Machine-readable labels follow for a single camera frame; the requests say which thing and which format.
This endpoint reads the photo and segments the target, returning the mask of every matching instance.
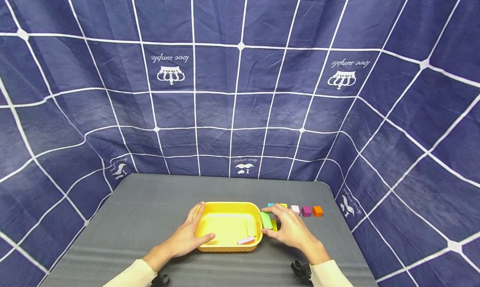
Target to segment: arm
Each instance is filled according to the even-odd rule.
[[[215,234],[195,237],[200,218],[202,218],[205,202],[193,207],[187,220],[168,238],[154,248],[142,259],[136,260],[121,274],[111,279],[103,287],[146,287],[157,276],[162,267],[172,258],[181,257],[215,238]]]
[[[274,213],[282,222],[277,232],[267,228],[262,232],[303,252],[310,263],[314,287],[353,287],[330,258],[323,243],[313,236],[298,215],[279,204],[263,208],[262,211]]]

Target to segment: white sleeve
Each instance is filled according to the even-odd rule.
[[[310,270],[313,287],[353,287],[334,260],[310,265]]]
[[[138,259],[103,287],[146,287],[156,276],[147,262]]]

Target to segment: white logo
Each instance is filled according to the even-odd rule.
[[[127,173],[125,172],[125,170],[123,170],[123,168],[125,168],[127,165],[125,163],[120,163],[119,164],[119,168],[117,169],[117,171],[115,171],[114,173],[112,173],[112,176],[116,176],[115,177],[115,180],[117,179],[120,179],[122,177],[125,177],[127,175]]]
[[[168,81],[170,85],[173,85],[173,82],[185,80],[185,74],[180,70],[180,66],[161,66],[160,71],[157,73],[157,79],[159,81]]]
[[[235,168],[237,168],[237,167],[240,168],[240,170],[239,170],[239,172],[238,172],[239,174],[245,173],[245,170],[243,170],[243,168],[246,168],[247,173],[249,173],[249,168],[250,168],[250,167],[253,167],[253,164],[250,164],[250,163],[249,163],[249,164],[238,164],[238,165],[235,165]]]
[[[347,210],[347,214],[345,214],[345,217],[347,217],[350,213],[352,214],[352,216],[355,215],[355,210],[353,209],[353,207],[350,207],[348,205],[347,198],[344,195],[342,195],[342,197],[343,197],[343,204],[340,203],[340,208],[342,208],[343,212],[345,212],[345,209]]]
[[[342,86],[351,86],[354,85],[355,82],[357,82],[355,72],[341,72],[337,70],[337,73],[331,76],[327,83],[328,85],[337,86],[337,90],[340,90]]]

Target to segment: magenta block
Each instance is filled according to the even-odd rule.
[[[310,208],[309,206],[303,206],[301,208],[301,214],[303,215],[303,217],[312,216],[312,208]]]

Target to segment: left hand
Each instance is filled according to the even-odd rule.
[[[200,238],[195,237],[200,219],[205,209],[205,202],[199,202],[190,210],[187,215],[187,220],[181,225],[173,235],[165,241],[165,245],[171,249],[172,258],[184,256],[192,250],[198,248],[203,243],[207,243],[215,238],[215,234],[210,233]]]
[[[187,215],[185,222],[168,238],[164,243],[155,246],[147,255],[143,257],[143,261],[155,272],[167,264],[171,258],[177,258],[188,254],[194,249],[207,243],[215,238],[215,234],[206,234],[200,238],[195,237],[200,219],[205,209],[205,202],[199,202],[193,207]]]

